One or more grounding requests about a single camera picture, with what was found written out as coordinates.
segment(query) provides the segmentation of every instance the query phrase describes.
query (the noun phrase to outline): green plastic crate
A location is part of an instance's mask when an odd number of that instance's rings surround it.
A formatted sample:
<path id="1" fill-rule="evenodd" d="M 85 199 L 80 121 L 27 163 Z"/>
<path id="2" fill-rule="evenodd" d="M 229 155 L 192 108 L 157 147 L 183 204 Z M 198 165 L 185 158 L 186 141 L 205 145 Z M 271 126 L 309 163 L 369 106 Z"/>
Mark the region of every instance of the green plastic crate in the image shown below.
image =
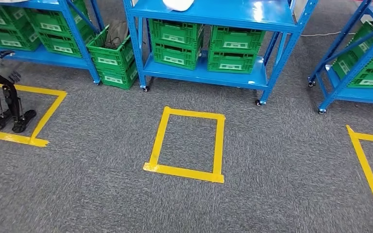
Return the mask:
<path id="1" fill-rule="evenodd" d="M 153 43 L 192 49 L 200 42 L 203 24 L 175 22 L 161 19 L 149 19 L 151 40 Z"/>
<path id="2" fill-rule="evenodd" d="M 203 36 L 196 48 L 191 50 L 171 45 L 153 43 L 153 59 L 158 63 L 195 70 L 201 54 Z"/>
<path id="3" fill-rule="evenodd" d="M 92 28 L 86 27 L 81 30 L 85 43 L 91 41 L 95 34 Z M 39 33 L 42 44 L 49 52 L 67 55 L 71 57 L 82 57 L 78 45 L 73 37 L 53 35 L 49 33 Z"/>
<path id="4" fill-rule="evenodd" d="M 73 1 L 75 6 L 88 18 L 88 10 L 84 0 Z M 78 13 L 76 13 L 71 7 L 72 17 L 75 20 L 77 28 L 80 30 L 88 26 Z M 72 36 L 67 21 L 65 20 L 62 12 L 60 11 L 48 11 L 39 9 L 25 9 L 26 16 L 35 28 L 35 31 L 40 33 L 50 33 L 52 35 L 60 36 Z"/>
<path id="5" fill-rule="evenodd" d="M 0 6 L 0 29 L 20 30 L 29 24 L 25 10 L 13 6 Z"/>
<path id="6" fill-rule="evenodd" d="M 138 77 L 138 70 L 136 69 L 135 60 L 133 60 L 130 67 L 123 73 L 104 68 L 98 69 L 98 74 L 104 85 L 129 90 Z"/>
<path id="7" fill-rule="evenodd" d="M 0 48 L 35 51 L 40 44 L 38 34 L 30 24 L 19 31 L 0 29 Z"/>
<path id="8" fill-rule="evenodd" d="M 265 31 L 212 26 L 210 50 L 258 54 Z"/>
<path id="9" fill-rule="evenodd" d="M 250 53 L 209 52 L 208 71 L 250 74 L 256 55 Z"/>
<path id="10" fill-rule="evenodd" d="M 134 51 L 130 36 L 116 49 L 104 48 L 109 25 L 90 41 L 86 47 L 92 56 L 96 68 L 124 72 L 134 60 Z"/>

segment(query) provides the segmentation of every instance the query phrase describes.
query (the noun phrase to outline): shelf leg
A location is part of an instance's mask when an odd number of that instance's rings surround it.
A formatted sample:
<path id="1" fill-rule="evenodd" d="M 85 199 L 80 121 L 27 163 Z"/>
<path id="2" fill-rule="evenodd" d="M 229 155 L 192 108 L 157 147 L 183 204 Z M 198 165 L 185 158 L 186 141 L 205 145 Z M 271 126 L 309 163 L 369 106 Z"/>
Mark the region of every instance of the shelf leg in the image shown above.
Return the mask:
<path id="1" fill-rule="evenodd" d="M 366 9 L 370 5 L 372 0 L 363 0 L 358 9 L 355 11 L 353 16 L 348 21 L 347 25 L 342 29 L 341 33 L 337 36 L 335 41 L 332 43 L 330 48 L 328 49 L 327 53 L 324 55 L 324 57 L 321 59 L 321 61 L 318 63 L 318 65 L 315 67 L 314 71 L 312 72 L 311 76 L 308 77 L 308 82 L 312 83 L 315 81 L 316 74 L 321 72 L 322 69 L 325 67 L 325 61 L 330 58 L 334 52 L 337 50 L 337 48 L 341 45 L 344 38 L 348 35 L 348 33 L 353 28 L 354 24 L 361 19 L 361 17 L 364 15 Z"/>
<path id="2" fill-rule="evenodd" d="M 78 28 L 76 27 L 75 20 L 72 17 L 71 12 L 69 11 L 69 6 L 67 1 L 59 1 L 59 5 L 61 6 L 61 12 L 64 15 L 65 20 L 72 32 L 72 36 L 75 38 L 76 44 L 78 45 L 79 51 L 82 54 L 83 60 L 82 62 L 86 62 L 87 69 L 89 73 L 92 75 L 94 83 L 100 83 L 100 78 L 96 71 L 96 68 L 92 62 L 91 55 L 89 54 L 88 50 L 86 49 L 86 44 L 79 33 Z"/>
<path id="3" fill-rule="evenodd" d="M 265 55 L 264 55 L 264 65 L 267 65 L 268 60 L 270 59 L 270 56 L 271 56 L 272 50 L 274 49 L 275 43 L 276 43 L 276 41 L 278 40 L 278 36 L 279 36 L 279 32 L 274 32 L 274 33 L 272 34 L 271 41 L 270 41 L 270 43 L 268 44 L 267 51 L 265 52 Z"/>
<path id="4" fill-rule="evenodd" d="M 100 31 L 102 31 L 105 28 L 105 25 L 102 20 L 101 12 L 99 11 L 99 7 L 97 4 L 97 0 L 91 0 L 92 9 L 94 9 L 95 17 L 98 23 L 98 27 Z"/>

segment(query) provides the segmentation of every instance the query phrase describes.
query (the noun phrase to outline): floor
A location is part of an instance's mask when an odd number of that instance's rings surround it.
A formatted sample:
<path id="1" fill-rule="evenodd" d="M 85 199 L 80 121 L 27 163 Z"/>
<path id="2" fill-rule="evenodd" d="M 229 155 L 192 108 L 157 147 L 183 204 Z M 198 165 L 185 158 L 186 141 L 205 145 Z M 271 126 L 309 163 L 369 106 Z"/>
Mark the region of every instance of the floor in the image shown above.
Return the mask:
<path id="1" fill-rule="evenodd" d="M 121 1 L 99 4 L 105 22 L 124 18 Z M 322 0 L 304 34 L 339 31 L 354 9 Z M 373 233 L 373 194 L 345 127 L 373 134 L 373 105 L 334 102 L 321 116 L 321 91 L 306 85 L 333 39 L 301 38 L 262 107 L 245 89 L 155 79 L 149 93 L 124 91 L 84 70 L 18 64 L 21 84 L 68 95 L 38 136 L 47 147 L 0 141 L 0 233 Z M 20 96 L 38 118 L 54 101 Z M 225 115 L 225 183 L 142 169 L 164 106 Z M 215 126 L 171 116 L 159 163 L 210 171 Z M 361 143 L 373 169 L 373 142 Z"/>

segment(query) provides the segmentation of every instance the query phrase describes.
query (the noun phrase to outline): yellow floor marking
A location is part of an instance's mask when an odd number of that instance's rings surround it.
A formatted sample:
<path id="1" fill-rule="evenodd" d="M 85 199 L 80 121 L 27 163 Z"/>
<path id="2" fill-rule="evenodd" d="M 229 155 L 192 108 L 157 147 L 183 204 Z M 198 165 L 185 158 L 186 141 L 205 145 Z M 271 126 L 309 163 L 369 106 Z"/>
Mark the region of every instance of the yellow floor marking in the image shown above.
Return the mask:
<path id="1" fill-rule="evenodd" d="M 212 173 L 158 164 L 159 153 L 161 152 L 165 130 L 167 128 L 168 120 L 171 114 L 185 117 L 200 117 L 217 120 L 217 129 L 215 134 L 214 166 Z M 222 114 L 194 112 L 182 109 L 171 109 L 168 106 L 166 106 L 164 108 L 164 112 L 162 113 L 161 122 L 159 123 L 158 131 L 156 133 L 156 138 L 149 163 L 145 163 L 143 169 L 145 171 L 158 172 L 173 176 L 181 176 L 197 180 L 224 183 L 224 176 L 221 175 L 224 124 L 225 116 Z"/>
<path id="2" fill-rule="evenodd" d="M 12 133 L 0 132 L 0 140 L 27 144 L 27 145 L 37 146 L 37 147 L 47 146 L 49 141 L 39 139 L 36 137 L 39 134 L 39 132 L 43 129 L 45 124 L 48 122 L 49 118 L 52 116 L 55 110 L 59 107 L 59 105 L 64 100 L 64 98 L 67 96 L 66 91 L 52 90 L 52 89 L 33 87 L 33 86 L 23 86 L 23 85 L 15 85 L 15 88 L 18 91 L 27 91 L 27 92 L 33 92 L 33 93 L 38 93 L 38 94 L 53 95 L 53 96 L 57 96 L 57 98 L 53 102 L 53 104 L 49 107 L 47 112 L 42 116 L 42 118 L 36 125 L 34 131 L 32 132 L 31 137 L 21 136 L 21 135 L 12 134 Z"/>
<path id="3" fill-rule="evenodd" d="M 365 177 L 367 178 L 368 185 L 373 193 L 373 172 L 371 170 L 370 164 L 365 157 L 364 150 L 362 149 L 359 140 L 373 141 L 373 135 L 366 133 L 355 133 L 349 125 L 347 125 L 348 133 L 353 143 L 354 149 L 356 151 L 359 162 L 361 163 L 362 170 L 364 171 Z"/>

